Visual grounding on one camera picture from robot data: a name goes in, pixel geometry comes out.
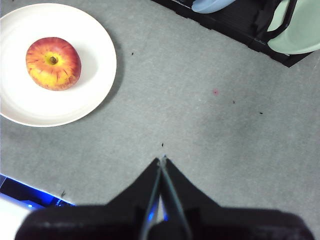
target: black rack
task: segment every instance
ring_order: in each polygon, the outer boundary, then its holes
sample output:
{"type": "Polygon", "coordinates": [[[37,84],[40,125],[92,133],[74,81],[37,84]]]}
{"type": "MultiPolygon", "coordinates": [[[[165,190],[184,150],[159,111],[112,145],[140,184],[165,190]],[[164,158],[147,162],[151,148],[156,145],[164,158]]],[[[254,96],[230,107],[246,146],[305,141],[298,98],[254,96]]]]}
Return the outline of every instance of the black rack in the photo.
{"type": "Polygon", "coordinates": [[[200,25],[216,30],[250,49],[264,53],[272,59],[291,67],[311,52],[303,54],[283,54],[273,51],[267,42],[282,33],[290,24],[297,0],[290,0],[282,25],[272,32],[267,29],[281,0],[236,0],[229,6],[208,14],[194,12],[194,0],[152,0],[176,14],[192,19],[200,25]]]}

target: white plate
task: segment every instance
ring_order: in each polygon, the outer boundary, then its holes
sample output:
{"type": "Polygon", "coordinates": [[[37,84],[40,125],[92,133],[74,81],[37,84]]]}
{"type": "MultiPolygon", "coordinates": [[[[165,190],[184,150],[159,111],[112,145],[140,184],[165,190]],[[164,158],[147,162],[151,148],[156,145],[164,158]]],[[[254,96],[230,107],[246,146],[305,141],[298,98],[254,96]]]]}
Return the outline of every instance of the white plate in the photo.
{"type": "Polygon", "coordinates": [[[68,5],[40,3],[16,9],[0,22],[2,116],[27,126],[59,126],[84,117],[107,96],[116,75],[116,52],[93,17],[68,5]],[[80,79],[67,90],[42,88],[27,72],[27,49],[45,37],[68,41],[80,57],[80,79]]]}

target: red apple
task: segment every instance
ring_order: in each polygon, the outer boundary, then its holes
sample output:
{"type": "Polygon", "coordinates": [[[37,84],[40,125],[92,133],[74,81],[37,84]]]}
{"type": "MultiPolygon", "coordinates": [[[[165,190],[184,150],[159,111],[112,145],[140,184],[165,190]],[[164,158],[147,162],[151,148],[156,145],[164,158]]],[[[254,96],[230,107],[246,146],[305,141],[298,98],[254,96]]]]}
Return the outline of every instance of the red apple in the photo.
{"type": "Polygon", "coordinates": [[[74,47],[59,37],[35,41],[26,52],[26,68],[31,78],[49,90],[66,90],[81,73],[81,62],[74,47]]]}

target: blue led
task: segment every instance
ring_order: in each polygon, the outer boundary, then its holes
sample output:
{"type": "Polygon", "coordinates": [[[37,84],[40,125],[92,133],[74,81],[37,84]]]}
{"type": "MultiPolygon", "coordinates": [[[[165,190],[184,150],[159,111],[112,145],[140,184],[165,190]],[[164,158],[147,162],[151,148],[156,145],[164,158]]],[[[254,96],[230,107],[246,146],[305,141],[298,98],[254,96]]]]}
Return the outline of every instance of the blue led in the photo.
{"type": "Polygon", "coordinates": [[[153,217],[154,217],[154,213],[150,212],[150,214],[148,216],[148,221],[151,221],[153,217]]]}

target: plate rim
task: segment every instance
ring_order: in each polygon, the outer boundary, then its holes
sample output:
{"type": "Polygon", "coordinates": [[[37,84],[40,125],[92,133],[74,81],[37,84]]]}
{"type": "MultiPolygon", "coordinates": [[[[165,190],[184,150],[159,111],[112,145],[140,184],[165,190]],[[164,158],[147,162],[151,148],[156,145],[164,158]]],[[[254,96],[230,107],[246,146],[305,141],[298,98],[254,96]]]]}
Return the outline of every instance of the plate rim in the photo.
{"type": "Polygon", "coordinates": [[[67,121],[62,121],[62,122],[58,122],[58,123],[53,123],[53,124],[31,124],[31,123],[26,123],[26,122],[22,122],[22,121],[19,121],[19,120],[15,120],[13,119],[12,117],[9,117],[7,115],[5,115],[3,112],[2,112],[2,107],[0,107],[0,115],[3,116],[4,118],[14,122],[14,123],[17,123],[17,124],[20,124],[20,125],[24,125],[24,126],[28,126],[28,127],[36,127],[36,128],[49,128],[49,127],[57,127],[57,126],[62,126],[62,125],[66,125],[66,124],[69,124],[69,123],[72,123],[72,122],[75,122],[83,117],[85,117],[86,115],[88,115],[89,113],[91,113],[93,110],[95,110],[105,99],[106,97],[108,96],[108,94],[110,93],[110,90],[112,89],[114,83],[115,83],[115,78],[116,78],[116,73],[117,73],[117,53],[116,53],[116,48],[115,48],[115,45],[114,45],[114,42],[112,41],[112,38],[110,37],[108,31],[104,28],[104,26],[102,26],[102,24],[96,20],[93,16],[91,16],[90,14],[88,14],[87,12],[79,9],[79,8],[76,8],[74,6],[71,6],[71,5],[67,5],[67,4],[61,4],[61,3],[53,3],[53,2],[44,2],[44,3],[35,3],[35,4],[30,4],[30,5],[26,5],[26,6],[22,6],[22,7],[19,7],[15,10],[12,10],[10,12],[8,12],[7,14],[3,15],[2,17],[0,17],[0,21],[2,21],[5,17],[8,17],[9,15],[12,15],[14,14],[15,12],[18,12],[22,9],[26,9],[26,8],[32,8],[32,7],[36,7],[36,6],[40,6],[40,5],[59,5],[59,6],[64,6],[64,7],[67,7],[67,8],[72,8],[73,10],[75,11],[78,11],[78,12],[81,12],[82,14],[85,14],[87,17],[91,18],[92,20],[94,20],[99,26],[101,26],[105,33],[107,34],[107,36],[110,38],[110,41],[112,43],[112,55],[114,57],[114,63],[115,63],[115,68],[113,70],[113,74],[112,74],[112,84],[111,84],[111,87],[110,89],[106,92],[105,96],[97,101],[97,104],[93,104],[93,107],[89,109],[89,111],[85,111],[83,114],[80,114],[79,116],[77,117],[74,117],[70,120],[67,120],[67,121]]]}

